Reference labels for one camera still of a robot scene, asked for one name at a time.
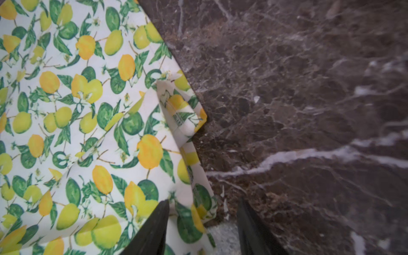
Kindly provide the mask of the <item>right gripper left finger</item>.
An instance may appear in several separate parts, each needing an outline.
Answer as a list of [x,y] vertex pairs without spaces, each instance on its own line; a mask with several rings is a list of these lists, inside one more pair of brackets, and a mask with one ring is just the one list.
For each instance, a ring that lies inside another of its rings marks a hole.
[[169,201],[161,201],[120,255],[163,255],[169,215]]

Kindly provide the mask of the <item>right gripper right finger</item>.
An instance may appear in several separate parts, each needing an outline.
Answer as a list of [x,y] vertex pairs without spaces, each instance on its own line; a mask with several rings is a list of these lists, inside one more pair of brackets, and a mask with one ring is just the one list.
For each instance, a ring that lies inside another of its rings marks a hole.
[[237,211],[240,249],[243,255],[288,255],[248,201],[241,199]]

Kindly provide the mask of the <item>lemon print skirt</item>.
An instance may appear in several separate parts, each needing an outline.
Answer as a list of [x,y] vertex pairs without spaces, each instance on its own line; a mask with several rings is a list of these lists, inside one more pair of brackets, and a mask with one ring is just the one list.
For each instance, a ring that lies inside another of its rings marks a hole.
[[212,255],[207,114],[138,1],[1,2],[1,254]]

